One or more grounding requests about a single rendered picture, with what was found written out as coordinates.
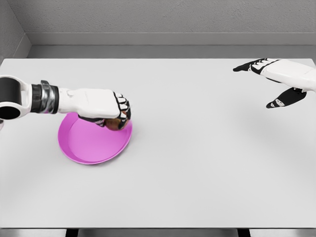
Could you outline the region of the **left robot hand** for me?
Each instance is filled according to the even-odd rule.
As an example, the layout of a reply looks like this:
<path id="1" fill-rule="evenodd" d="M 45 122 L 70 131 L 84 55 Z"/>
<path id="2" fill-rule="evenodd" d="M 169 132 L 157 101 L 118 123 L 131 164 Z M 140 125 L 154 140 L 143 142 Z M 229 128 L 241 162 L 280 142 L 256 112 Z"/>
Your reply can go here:
<path id="1" fill-rule="evenodd" d="M 83 94 L 84 100 L 77 112 L 80 119 L 100 127 L 106 127 L 104 119 L 130 120 L 130 104 L 122 94 L 109 89 L 88 89 Z"/>

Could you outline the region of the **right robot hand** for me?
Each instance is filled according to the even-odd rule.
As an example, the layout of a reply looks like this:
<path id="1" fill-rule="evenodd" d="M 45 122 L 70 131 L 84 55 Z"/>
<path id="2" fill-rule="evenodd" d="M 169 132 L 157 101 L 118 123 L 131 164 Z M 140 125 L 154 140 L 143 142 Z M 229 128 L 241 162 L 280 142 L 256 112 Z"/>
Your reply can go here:
<path id="1" fill-rule="evenodd" d="M 268 80 L 289 86 L 267 109 L 287 107 L 303 100 L 308 91 L 316 93 L 316 68 L 287 59 L 261 58 L 233 68 L 234 72 L 253 72 Z"/>

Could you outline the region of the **brown apple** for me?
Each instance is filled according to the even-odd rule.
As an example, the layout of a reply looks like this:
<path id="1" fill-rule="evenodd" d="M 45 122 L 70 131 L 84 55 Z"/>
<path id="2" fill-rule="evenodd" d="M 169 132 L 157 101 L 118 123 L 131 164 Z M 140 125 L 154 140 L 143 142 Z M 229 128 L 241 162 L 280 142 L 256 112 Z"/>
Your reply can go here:
<path id="1" fill-rule="evenodd" d="M 119 131 L 126 127 L 129 120 L 121 120 L 119 118 L 114 119 L 104 119 L 104 125 L 111 131 Z"/>

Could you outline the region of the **pink plate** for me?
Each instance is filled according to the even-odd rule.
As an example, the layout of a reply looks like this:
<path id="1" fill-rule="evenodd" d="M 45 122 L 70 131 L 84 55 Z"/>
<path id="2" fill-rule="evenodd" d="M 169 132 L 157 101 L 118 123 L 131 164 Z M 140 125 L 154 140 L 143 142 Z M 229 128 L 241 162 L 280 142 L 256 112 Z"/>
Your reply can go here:
<path id="1" fill-rule="evenodd" d="M 119 131 L 111 131 L 82 120 L 76 113 L 68 113 L 58 130 L 58 144 L 62 153 L 80 164 L 99 164 L 118 156 L 128 145 L 132 122 Z"/>

